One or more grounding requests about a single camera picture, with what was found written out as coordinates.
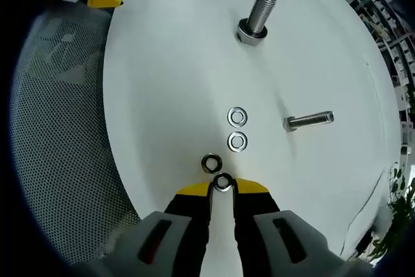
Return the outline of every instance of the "bolt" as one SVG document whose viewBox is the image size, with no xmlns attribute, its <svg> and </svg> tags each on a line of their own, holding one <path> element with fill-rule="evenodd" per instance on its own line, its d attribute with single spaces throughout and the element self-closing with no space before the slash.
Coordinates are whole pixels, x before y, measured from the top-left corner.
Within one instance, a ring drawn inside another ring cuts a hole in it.
<svg viewBox="0 0 415 277">
<path fill-rule="evenodd" d="M 304 116 L 300 118 L 295 117 L 288 117 L 284 119 L 284 128 L 288 132 L 295 131 L 297 128 L 301 126 L 309 126 L 309 125 L 321 125 L 324 123 L 332 123 L 335 120 L 335 116 L 333 112 L 321 112 L 309 116 Z"/>
<path fill-rule="evenodd" d="M 241 42 L 257 45 L 267 36 L 268 30 L 265 27 L 265 22 L 275 7 L 276 1 L 255 0 L 249 17 L 239 21 L 237 36 Z"/>
</svg>

